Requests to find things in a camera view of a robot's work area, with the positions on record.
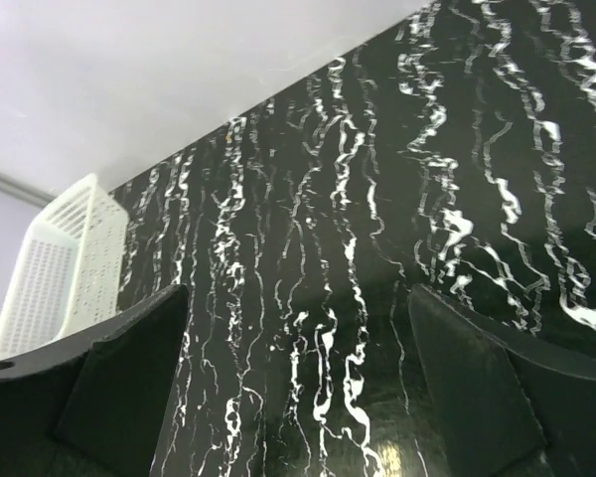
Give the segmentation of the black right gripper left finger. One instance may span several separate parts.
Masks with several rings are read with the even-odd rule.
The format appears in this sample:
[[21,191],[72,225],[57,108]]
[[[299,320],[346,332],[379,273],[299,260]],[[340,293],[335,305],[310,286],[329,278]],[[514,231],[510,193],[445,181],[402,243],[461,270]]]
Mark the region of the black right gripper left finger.
[[146,476],[188,324],[171,285],[0,360],[0,476]]

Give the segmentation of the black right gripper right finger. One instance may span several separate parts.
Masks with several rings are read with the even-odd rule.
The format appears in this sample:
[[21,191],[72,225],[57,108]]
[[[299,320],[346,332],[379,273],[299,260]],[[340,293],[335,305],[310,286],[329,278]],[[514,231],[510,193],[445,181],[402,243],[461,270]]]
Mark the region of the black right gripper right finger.
[[596,360],[424,285],[408,314],[456,476],[596,476]]

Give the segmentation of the white perforated plastic basket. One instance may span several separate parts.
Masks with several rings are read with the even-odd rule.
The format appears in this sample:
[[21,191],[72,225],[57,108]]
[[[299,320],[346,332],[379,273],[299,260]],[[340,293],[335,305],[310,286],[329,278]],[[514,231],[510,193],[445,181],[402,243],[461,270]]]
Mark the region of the white perforated plastic basket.
[[0,361],[115,315],[128,224],[94,174],[34,217],[0,314]]

